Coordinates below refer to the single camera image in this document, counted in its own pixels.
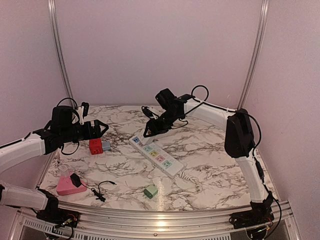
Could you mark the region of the red cube socket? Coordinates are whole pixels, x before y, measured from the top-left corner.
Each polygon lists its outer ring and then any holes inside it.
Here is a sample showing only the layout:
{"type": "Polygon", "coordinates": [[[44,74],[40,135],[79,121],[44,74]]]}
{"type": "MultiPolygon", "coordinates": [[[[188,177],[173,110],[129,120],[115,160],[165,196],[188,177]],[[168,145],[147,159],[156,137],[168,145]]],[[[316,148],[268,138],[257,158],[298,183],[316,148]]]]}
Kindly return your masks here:
{"type": "Polygon", "coordinates": [[[102,141],[100,138],[89,140],[89,150],[91,155],[99,155],[103,153],[102,141]]]}

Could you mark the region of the white multicolour power strip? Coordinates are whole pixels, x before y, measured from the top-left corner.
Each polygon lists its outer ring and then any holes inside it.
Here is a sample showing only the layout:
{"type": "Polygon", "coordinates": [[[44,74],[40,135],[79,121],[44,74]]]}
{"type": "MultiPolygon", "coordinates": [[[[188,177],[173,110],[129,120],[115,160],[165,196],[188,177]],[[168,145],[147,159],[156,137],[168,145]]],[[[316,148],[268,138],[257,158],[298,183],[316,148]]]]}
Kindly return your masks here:
{"type": "Polygon", "coordinates": [[[154,142],[143,145],[137,136],[133,136],[129,139],[129,143],[134,149],[136,149],[171,179],[174,179],[186,168],[183,163],[169,155],[154,142]]]}

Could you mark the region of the black power adapter with cable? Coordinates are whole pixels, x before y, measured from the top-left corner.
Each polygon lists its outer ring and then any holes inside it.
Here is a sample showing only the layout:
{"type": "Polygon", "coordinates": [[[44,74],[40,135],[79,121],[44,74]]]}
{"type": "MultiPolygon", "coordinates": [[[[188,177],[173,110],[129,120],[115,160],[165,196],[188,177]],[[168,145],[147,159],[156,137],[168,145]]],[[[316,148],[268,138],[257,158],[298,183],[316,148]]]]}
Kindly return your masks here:
{"type": "Polygon", "coordinates": [[[102,193],[100,186],[102,184],[107,184],[107,183],[116,185],[116,183],[113,181],[105,180],[105,181],[101,181],[97,185],[97,189],[95,189],[94,187],[88,187],[81,181],[80,177],[76,173],[73,173],[70,175],[70,180],[76,188],[85,187],[86,189],[89,189],[95,195],[96,200],[100,200],[103,203],[106,201],[106,198],[104,197],[104,194],[102,193]]]}

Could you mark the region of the green plug adapter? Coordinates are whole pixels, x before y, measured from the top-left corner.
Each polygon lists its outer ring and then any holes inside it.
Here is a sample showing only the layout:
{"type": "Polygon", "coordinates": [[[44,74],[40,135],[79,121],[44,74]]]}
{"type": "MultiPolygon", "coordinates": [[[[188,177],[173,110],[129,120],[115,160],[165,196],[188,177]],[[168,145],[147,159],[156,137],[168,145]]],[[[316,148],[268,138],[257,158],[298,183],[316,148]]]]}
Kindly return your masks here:
{"type": "Polygon", "coordinates": [[[156,196],[158,194],[158,188],[156,185],[151,184],[148,185],[144,190],[143,190],[143,194],[149,198],[152,199],[154,196],[156,196]]]}

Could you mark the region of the pink triangular power strip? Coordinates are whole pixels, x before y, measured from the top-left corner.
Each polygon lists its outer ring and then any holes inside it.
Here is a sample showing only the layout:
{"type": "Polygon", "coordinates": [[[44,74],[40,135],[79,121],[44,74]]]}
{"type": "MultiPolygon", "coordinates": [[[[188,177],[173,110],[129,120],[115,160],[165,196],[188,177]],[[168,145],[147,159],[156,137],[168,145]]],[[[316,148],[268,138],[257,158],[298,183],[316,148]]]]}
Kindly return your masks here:
{"type": "Polygon", "coordinates": [[[59,181],[56,187],[56,192],[59,196],[82,193],[82,192],[85,192],[86,190],[87,188],[83,185],[79,187],[76,187],[75,185],[73,185],[71,178],[66,176],[61,176],[59,178],[59,181]]]}

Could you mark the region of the white cube adapter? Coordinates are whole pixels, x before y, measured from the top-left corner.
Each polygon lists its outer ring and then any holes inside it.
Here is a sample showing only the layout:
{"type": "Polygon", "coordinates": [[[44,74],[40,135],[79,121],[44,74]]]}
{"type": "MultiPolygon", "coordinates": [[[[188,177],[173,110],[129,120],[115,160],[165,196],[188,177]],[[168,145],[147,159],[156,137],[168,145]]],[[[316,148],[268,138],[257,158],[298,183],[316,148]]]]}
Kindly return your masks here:
{"type": "Polygon", "coordinates": [[[156,134],[151,130],[151,128],[147,125],[143,132],[144,138],[154,137],[156,134]]]}

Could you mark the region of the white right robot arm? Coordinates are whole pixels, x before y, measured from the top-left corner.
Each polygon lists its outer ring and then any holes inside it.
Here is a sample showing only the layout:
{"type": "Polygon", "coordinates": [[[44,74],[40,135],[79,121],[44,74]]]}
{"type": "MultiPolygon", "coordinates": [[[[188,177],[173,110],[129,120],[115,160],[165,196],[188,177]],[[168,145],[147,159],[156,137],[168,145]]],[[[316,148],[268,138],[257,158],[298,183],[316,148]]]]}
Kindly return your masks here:
{"type": "Polygon", "coordinates": [[[247,110],[230,109],[200,100],[193,93],[175,96],[168,88],[156,95],[156,100],[164,110],[157,112],[148,106],[142,106],[142,112],[148,117],[143,133],[145,138],[165,134],[173,129],[174,122],[187,116],[212,124],[225,132],[224,150],[239,165],[250,193],[250,205],[247,219],[258,224],[267,216],[267,208],[273,203],[272,192],[265,184],[265,175],[256,158],[258,143],[255,142],[251,122],[255,120],[247,110]]]}

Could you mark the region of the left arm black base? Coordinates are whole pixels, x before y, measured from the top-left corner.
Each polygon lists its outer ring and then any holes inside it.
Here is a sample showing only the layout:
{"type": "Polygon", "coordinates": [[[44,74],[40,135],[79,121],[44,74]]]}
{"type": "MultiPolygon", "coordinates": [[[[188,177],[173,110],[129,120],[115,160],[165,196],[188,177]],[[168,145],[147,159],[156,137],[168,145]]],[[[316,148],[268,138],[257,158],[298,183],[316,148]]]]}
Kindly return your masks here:
{"type": "Polygon", "coordinates": [[[78,211],[68,210],[59,207],[59,201],[57,198],[49,198],[47,204],[43,210],[38,210],[36,218],[53,223],[56,228],[62,228],[69,226],[76,228],[78,225],[80,213],[78,211]]]}

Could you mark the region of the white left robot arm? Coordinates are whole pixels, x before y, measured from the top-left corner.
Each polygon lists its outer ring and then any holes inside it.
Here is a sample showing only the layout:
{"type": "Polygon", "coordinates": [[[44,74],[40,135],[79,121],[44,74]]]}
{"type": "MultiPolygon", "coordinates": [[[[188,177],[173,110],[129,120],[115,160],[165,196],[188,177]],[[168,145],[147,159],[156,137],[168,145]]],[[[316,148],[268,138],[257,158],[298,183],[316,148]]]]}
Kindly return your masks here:
{"type": "Polygon", "coordinates": [[[52,110],[45,127],[0,147],[0,204],[14,208],[43,210],[53,223],[63,219],[63,211],[50,201],[55,197],[36,189],[36,180],[45,166],[43,160],[65,144],[98,139],[109,129],[107,123],[95,119],[85,121],[85,106],[60,105],[52,110]]]}

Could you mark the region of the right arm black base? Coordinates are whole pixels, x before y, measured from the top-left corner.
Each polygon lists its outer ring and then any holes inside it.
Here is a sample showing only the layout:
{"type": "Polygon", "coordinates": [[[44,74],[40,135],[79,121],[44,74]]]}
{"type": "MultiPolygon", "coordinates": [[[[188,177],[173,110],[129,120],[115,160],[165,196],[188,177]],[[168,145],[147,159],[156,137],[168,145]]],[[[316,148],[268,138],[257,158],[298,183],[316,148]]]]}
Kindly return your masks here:
{"type": "Polygon", "coordinates": [[[275,219],[271,208],[273,201],[274,198],[271,192],[260,203],[251,201],[251,210],[232,213],[229,223],[233,225],[234,229],[241,229],[273,221],[275,219]]]}

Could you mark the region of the light blue plug adapter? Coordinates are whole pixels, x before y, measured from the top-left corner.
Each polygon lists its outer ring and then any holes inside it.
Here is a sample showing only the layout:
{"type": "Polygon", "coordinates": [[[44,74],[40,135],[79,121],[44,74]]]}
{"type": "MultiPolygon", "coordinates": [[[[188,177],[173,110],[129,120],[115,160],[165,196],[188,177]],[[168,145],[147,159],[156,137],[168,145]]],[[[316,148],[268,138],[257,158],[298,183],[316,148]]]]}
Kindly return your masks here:
{"type": "Polygon", "coordinates": [[[111,150],[111,144],[109,141],[104,141],[101,143],[102,150],[105,151],[110,151],[111,150]]]}

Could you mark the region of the aluminium front rail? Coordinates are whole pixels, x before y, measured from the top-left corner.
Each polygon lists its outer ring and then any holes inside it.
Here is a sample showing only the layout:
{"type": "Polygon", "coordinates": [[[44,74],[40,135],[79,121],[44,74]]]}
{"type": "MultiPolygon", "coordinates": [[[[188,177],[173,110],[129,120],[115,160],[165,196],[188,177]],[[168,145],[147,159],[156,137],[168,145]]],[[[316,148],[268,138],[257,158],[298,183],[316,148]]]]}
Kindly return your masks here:
{"type": "Polygon", "coordinates": [[[79,212],[77,227],[53,232],[53,224],[36,219],[34,212],[19,209],[10,230],[9,239],[26,236],[27,228],[47,235],[75,240],[236,240],[247,239],[253,227],[234,229],[229,222],[235,212],[249,210],[249,206],[192,211],[142,211],[112,209],[61,202],[63,209],[79,212]]]}

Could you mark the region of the left aluminium frame post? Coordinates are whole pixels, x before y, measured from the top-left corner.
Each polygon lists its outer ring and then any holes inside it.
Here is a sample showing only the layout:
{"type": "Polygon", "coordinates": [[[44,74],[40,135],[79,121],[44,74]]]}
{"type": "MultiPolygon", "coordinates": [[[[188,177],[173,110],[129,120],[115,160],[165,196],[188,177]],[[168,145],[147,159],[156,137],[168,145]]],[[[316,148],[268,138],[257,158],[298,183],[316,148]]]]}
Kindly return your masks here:
{"type": "Polygon", "coordinates": [[[54,41],[54,46],[56,50],[58,65],[61,72],[64,89],[66,92],[66,96],[73,99],[74,95],[72,92],[72,88],[71,88],[71,84],[68,76],[68,71],[67,71],[67,67],[66,67],[66,63],[63,55],[62,43],[60,38],[56,1],[48,0],[47,3],[48,3],[50,24],[51,24],[52,34],[53,34],[53,41],[54,41]]]}

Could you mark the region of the aluminium frame post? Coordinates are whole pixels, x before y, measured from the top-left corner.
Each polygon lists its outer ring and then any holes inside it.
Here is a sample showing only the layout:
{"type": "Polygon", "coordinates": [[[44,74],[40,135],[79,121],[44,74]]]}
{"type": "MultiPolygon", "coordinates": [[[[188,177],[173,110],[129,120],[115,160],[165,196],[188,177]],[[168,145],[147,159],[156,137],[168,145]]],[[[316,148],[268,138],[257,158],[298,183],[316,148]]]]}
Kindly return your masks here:
{"type": "Polygon", "coordinates": [[[66,96],[73,99],[74,95],[72,92],[72,88],[71,88],[71,84],[68,76],[68,71],[67,71],[67,67],[66,67],[66,63],[63,55],[62,43],[60,38],[56,1],[48,0],[47,3],[48,3],[50,24],[51,24],[52,34],[53,34],[53,41],[54,41],[54,46],[56,50],[58,65],[61,72],[64,89],[66,92],[66,96]]]}
{"type": "Polygon", "coordinates": [[[269,0],[262,0],[261,1],[261,8],[260,8],[260,15],[259,15],[259,21],[257,26],[257,33],[255,37],[255,43],[253,46],[253,52],[251,56],[251,60],[249,63],[248,71],[246,74],[246,78],[244,81],[244,85],[242,88],[242,92],[240,95],[240,99],[237,105],[237,108],[243,108],[245,106],[246,100],[249,95],[250,87],[252,85],[254,74],[256,70],[256,66],[258,63],[259,55],[262,49],[264,36],[266,32],[266,26],[267,26],[267,19],[268,19],[268,12],[269,12],[269,0]]]}

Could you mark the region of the right aluminium frame post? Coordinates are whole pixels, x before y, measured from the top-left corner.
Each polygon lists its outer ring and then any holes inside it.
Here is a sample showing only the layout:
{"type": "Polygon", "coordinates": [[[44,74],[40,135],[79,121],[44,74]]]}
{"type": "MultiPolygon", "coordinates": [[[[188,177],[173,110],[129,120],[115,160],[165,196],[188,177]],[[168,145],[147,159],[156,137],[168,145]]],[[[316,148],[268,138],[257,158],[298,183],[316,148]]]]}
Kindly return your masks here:
{"type": "Polygon", "coordinates": [[[249,95],[250,87],[252,85],[254,74],[256,70],[256,66],[258,63],[259,55],[262,49],[264,36],[266,32],[266,26],[267,26],[267,19],[268,19],[268,12],[269,12],[269,0],[262,0],[261,1],[261,8],[260,8],[260,15],[259,15],[259,21],[257,26],[257,33],[255,37],[255,43],[253,46],[253,52],[251,56],[251,60],[249,63],[248,71],[246,74],[246,78],[244,81],[244,85],[242,88],[242,92],[240,95],[240,99],[237,105],[237,108],[243,108],[245,106],[246,100],[249,95]]]}

